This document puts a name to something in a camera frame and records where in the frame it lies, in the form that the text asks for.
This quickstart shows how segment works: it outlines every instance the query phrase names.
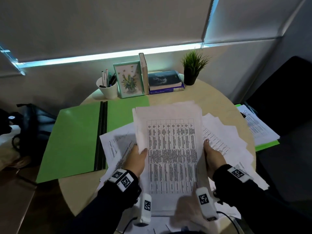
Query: round wooden table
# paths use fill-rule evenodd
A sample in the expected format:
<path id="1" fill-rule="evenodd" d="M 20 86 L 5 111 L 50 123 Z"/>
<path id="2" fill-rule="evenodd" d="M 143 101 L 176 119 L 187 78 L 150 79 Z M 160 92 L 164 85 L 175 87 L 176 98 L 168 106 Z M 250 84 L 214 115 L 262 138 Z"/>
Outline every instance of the round wooden table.
<path id="1" fill-rule="evenodd" d="M 224 125 L 236 126 L 240 138 L 247 142 L 247 149 L 255 158 L 254 139 L 247 122 L 234 104 L 209 84 L 197 79 L 194 85 L 185 86 L 184 91 L 148 95 L 148 98 L 151 106 L 194 100 L 202 108 L 203 115 L 211 113 L 213 116 L 219 117 Z M 81 104 L 95 101 L 106 101 L 99 89 L 93 92 Z M 64 199 L 74 215 L 77 215 L 89 203 L 90 198 L 99 185 L 100 177 L 105 172 L 106 170 L 101 170 L 59 179 Z"/>

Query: black plant pot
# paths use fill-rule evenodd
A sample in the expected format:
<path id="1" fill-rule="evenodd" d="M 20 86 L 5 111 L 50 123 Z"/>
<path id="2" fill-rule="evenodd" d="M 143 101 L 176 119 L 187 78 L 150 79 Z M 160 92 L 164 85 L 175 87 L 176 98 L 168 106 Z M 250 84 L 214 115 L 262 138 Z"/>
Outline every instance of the black plant pot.
<path id="1" fill-rule="evenodd" d="M 193 85 L 196 81 L 198 74 L 199 73 L 193 75 L 192 71 L 189 68 L 184 69 L 184 84 L 185 85 Z"/>

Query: potted plant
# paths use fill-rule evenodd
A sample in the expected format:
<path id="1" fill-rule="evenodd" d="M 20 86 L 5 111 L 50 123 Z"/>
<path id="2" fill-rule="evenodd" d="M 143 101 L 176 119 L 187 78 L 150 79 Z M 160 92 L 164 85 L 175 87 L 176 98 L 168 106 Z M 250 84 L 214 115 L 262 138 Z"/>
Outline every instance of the potted plant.
<path id="1" fill-rule="evenodd" d="M 122 81 L 124 87 L 126 89 L 128 89 L 129 93 L 134 93 L 135 92 L 135 88 L 136 88 L 136 81 L 135 81 L 135 76 L 131 76 L 130 74 L 128 74 L 128 78 L 125 77 L 124 74 L 122 74 L 122 78 L 124 79 Z"/>
<path id="2" fill-rule="evenodd" d="M 208 64 L 208 56 L 202 56 L 195 49 L 187 53 L 182 59 L 184 67 L 184 84 L 193 85 L 199 72 Z"/>

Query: hand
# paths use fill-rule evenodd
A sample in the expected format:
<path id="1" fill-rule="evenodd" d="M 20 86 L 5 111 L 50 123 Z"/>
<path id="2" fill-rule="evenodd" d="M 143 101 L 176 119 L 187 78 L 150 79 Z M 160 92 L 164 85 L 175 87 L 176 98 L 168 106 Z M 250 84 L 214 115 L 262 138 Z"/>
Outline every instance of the hand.
<path id="1" fill-rule="evenodd" d="M 216 169 L 226 164 L 226 161 L 223 155 L 219 151 L 216 151 L 210 147 L 208 139 L 204 141 L 204 150 L 205 150 L 206 161 L 208 164 L 208 168 L 207 168 L 208 176 L 210 179 L 212 179 L 213 174 L 216 171 Z"/>
<path id="2" fill-rule="evenodd" d="M 138 153 L 138 146 L 135 144 L 124 164 L 125 170 L 130 170 L 133 172 L 137 177 L 139 177 L 145 166 L 145 158 L 147 155 L 147 148 L 145 148 L 142 153 Z"/>

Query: purple book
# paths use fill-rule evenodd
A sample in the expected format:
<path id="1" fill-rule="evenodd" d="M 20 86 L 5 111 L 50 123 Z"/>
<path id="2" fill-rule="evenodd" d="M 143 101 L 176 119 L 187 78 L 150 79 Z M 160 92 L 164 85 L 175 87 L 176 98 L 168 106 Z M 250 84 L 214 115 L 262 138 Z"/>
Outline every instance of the purple book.
<path id="1" fill-rule="evenodd" d="M 162 90 L 150 90 L 149 94 L 162 94 L 162 93 L 170 93 L 170 92 L 177 92 L 177 91 L 183 91 L 184 90 L 184 84 L 182 83 L 179 87 L 173 87 L 173 88 L 167 88 Z"/>

